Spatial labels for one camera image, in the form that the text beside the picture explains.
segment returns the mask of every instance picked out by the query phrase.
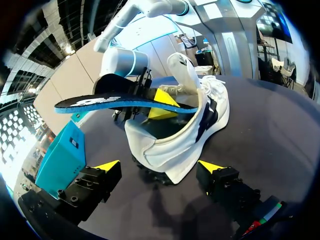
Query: shoe lace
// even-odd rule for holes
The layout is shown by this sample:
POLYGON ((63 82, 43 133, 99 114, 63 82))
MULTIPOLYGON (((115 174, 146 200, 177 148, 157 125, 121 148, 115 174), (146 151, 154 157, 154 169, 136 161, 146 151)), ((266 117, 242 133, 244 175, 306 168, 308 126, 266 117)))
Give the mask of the shoe lace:
POLYGON ((204 76, 200 80, 201 88, 205 91, 206 95, 210 95, 210 94, 213 94, 215 96, 219 96, 220 95, 220 92, 217 91, 216 88, 211 85, 211 83, 214 82, 214 81, 220 82, 222 84, 226 84, 224 81, 216 79, 215 76, 210 76, 210 75, 204 76))

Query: white sneaker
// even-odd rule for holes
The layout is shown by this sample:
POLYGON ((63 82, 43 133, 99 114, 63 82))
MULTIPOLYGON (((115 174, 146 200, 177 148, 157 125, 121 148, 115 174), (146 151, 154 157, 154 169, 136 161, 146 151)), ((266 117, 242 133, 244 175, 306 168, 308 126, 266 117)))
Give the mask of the white sneaker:
MULTIPOLYGON (((168 183, 166 179, 169 179, 173 184, 178 184, 188 174, 199 159, 206 140, 227 125, 230 113, 224 84, 215 76, 205 76, 199 80, 195 69, 190 67, 190 60, 181 55, 175 53, 168 59, 168 66, 179 86, 164 86, 162 89, 168 93, 174 89, 178 92, 196 91, 198 110, 194 116, 177 132, 164 138, 151 134, 132 119, 125 123, 126 136, 135 160, 163 183, 168 183)), ((161 132, 170 128, 172 122, 154 120, 148 124, 155 124, 161 132)))

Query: yellow triangular block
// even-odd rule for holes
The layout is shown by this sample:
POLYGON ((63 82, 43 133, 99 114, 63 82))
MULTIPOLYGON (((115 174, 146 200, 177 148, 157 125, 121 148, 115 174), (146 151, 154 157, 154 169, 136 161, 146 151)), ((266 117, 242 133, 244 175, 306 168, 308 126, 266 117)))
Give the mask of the yellow triangular block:
POLYGON ((105 171, 109 171, 117 162, 120 162, 120 161, 116 160, 116 161, 108 162, 100 166, 95 166, 94 169, 102 169, 105 171))
POLYGON ((210 173, 212 173, 214 170, 217 170, 217 169, 225 169, 224 166, 214 165, 206 161, 199 160, 198 163, 202 164, 206 169, 208 169, 210 173))
MULTIPOLYGON (((156 90, 154 100, 157 102, 160 102, 160 103, 170 104, 170 105, 180 107, 178 105, 178 103, 167 92, 165 92, 159 88, 156 90)), ((178 115, 177 113, 172 112, 172 111, 167 111, 167 110, 164 110, 161 108, 152 107, 150 109, 148 118, 160 120, 160 119, 173 118, 177 115, 178 115)))

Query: screen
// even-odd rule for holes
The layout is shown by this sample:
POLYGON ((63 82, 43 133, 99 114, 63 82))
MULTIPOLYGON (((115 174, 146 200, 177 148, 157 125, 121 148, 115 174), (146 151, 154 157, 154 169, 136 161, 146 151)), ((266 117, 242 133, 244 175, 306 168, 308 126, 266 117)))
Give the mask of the screen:
POLYGON ((276 5, 263 2, 266 13, 257 21, 257 27, 265 37, 272 37, 292 44, 288 25, 276 5))

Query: shoe tongue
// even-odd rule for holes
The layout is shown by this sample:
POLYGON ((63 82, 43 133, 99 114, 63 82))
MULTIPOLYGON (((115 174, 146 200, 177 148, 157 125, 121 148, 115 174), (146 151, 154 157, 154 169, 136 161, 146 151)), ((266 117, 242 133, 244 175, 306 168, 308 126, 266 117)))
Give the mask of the shoe tongue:
POLYGON ((176 52, 168 57, 167 65, 179 85, 192 92, 201 88, 197 72, 187 56, 176 52))

